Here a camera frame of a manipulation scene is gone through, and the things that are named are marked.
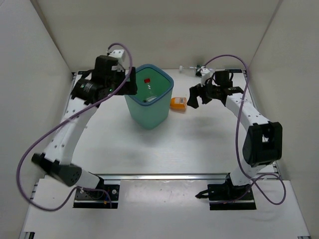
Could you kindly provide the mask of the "red-label clear water bottle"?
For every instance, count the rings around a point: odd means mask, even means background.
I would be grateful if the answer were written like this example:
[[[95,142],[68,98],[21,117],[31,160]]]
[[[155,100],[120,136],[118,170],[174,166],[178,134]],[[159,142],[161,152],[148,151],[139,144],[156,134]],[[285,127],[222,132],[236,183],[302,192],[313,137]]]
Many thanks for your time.
[[[144,84],[146,87],[145,98],[150,96],[156,96],[156,94],[154,93],[153,87],[151,86],[150,78],[144,79]]]

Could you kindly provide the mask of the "black-label clear bottle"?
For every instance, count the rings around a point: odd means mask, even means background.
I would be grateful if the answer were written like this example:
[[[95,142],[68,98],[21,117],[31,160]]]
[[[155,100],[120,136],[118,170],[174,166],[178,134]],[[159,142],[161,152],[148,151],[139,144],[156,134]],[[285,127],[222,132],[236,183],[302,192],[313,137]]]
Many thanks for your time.
[[[147,97],[147,98],[143,99],[143,103],[152,102],[152,101],[156,100],[157,98],[158,98],[158,96],[150,96],[150,97]]]

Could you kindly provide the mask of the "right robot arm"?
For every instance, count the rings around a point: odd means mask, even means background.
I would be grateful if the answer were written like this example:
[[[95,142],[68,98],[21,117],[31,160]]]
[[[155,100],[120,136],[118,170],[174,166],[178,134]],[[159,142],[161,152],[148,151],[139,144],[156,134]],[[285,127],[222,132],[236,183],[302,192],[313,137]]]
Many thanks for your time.
[[[247,133],[243,158],[238,168],[229,174],[229,183],[224,186],[225,196],[235,199],[261,169],[282,157],[283,128],[279,122],[271,122],[259,113],[245,98],[244,91],[233,86],[233,74],[228,70],[211,72],[203,67],[200,74],[201,82],[189,89],[187,105],[196,109],[198,98],[203,104],[219,100],[237,117]]]

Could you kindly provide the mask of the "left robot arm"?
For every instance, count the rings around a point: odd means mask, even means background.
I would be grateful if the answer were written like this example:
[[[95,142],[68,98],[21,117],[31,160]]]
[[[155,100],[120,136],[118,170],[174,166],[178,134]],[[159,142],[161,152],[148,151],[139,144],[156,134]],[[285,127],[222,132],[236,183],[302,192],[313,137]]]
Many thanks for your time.
[[[73,164],[73,152],[88,121],[99,108],[99,101],[123,83],[126,76],[122,66],[124,58],[123,49],[96,58],[94,69],[84,72],[71,91],[64,116],[67,123],[57,131],[44,152],[34,154],[31,159],[49,176],[65,185],[87,188],[93,199],[103,197],[104,181]]]

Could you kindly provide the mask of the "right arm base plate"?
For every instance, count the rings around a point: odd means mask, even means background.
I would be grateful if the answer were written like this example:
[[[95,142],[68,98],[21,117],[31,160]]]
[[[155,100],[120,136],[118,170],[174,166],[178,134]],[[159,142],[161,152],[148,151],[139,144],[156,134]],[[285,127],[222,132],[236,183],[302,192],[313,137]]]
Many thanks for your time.
[[[208,184],[207,189],[195,195],[198,199],[208,199],[211,211],[242,211],[256,210],[256,203],[249,185],[232,186],[223,184]]]

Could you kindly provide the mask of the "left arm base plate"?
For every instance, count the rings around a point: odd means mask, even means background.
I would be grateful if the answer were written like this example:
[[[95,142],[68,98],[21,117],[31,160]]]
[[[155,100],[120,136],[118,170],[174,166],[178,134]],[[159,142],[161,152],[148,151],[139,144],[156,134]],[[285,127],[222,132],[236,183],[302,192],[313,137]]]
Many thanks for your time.
[[[120,194],[119,180],[105,180],[104,192],[76,190],[73,208],[78,209],[117,209]]]

